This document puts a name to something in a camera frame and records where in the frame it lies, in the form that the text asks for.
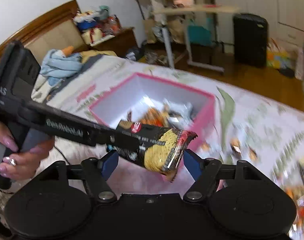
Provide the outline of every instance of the folded clothes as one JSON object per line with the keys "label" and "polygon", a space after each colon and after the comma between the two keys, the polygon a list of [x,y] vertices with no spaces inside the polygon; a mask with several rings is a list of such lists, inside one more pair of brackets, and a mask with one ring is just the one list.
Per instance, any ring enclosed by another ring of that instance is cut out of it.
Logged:
{"label": "folded clothes", "polygon": [[48,77],[50,86],[57,84],[60,79],[73,76],[82,68],[81,55],[72,54],[69,57],[60,55],[61,50],[51,49],[45,55],[40,74]]}

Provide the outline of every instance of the blue gripper pad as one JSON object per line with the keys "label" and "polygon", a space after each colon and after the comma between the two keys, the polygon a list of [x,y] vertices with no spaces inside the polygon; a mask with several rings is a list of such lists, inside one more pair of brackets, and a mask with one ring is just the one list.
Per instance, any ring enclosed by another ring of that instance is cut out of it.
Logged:
{"label": "blue gripper pad", "polygon": [[119,163],[119,154],[116,150],[111,150],[103,158],[100,159],[103,162],[102,176],[105,180],[111,176],[112,172],[115,170],[117,164]]}
{"label": "blue gripper pad", "polygon": [[184,166],[192,175],[193,179],[197,180],[202,173],[201,164],[203,163],[204,160],[190,149],[187,149],[183,153],[183,161],[184,161]]}

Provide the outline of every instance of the human hand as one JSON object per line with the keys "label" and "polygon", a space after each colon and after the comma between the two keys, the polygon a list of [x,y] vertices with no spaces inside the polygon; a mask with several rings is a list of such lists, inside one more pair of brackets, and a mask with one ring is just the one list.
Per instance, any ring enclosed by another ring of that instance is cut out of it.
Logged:
{"label": "human hand", "polygon": [[[0,122],[0,143],[11,149],[13,152],[18,151],[10,130],[5,124]],[[3,177],[15,180],[30,179],[35,175],[40,161],[49,156],[49,151],[54,146],[54,138],[39,143],[27,152],[13,153],[9,157],[4,157],[0,163],[0,174]],[[16,165],[10,164],[10,160],[14,159]]]}

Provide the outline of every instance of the snack bag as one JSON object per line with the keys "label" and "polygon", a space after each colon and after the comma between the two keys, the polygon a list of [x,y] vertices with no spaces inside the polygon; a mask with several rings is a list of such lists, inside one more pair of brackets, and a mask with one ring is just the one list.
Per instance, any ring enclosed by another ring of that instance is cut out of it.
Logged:
{"label": "snack bag", "polygon": [[122,158],[150,171],[166,175],[170,181],[176,174],[184,150],[197,137],[192,131],[157,127],[140,122],[120,121],[116,130],[141,141],[138,152],[116,147]]}
{"label": "snack bag", "polygon": [[304,239],[304,187],[286,187],[285,192],[294,201],[297,210],[289,236],[293,240]]}

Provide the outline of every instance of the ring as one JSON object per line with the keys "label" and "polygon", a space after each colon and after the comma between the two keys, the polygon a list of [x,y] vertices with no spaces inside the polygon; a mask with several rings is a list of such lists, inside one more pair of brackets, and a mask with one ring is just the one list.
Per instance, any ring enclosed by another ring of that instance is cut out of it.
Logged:
{"label": "ring", "polygon": [[15,161],[14,159],[10,159],[10,164],[11,164],[12,166],[16,166],[16,161]]}

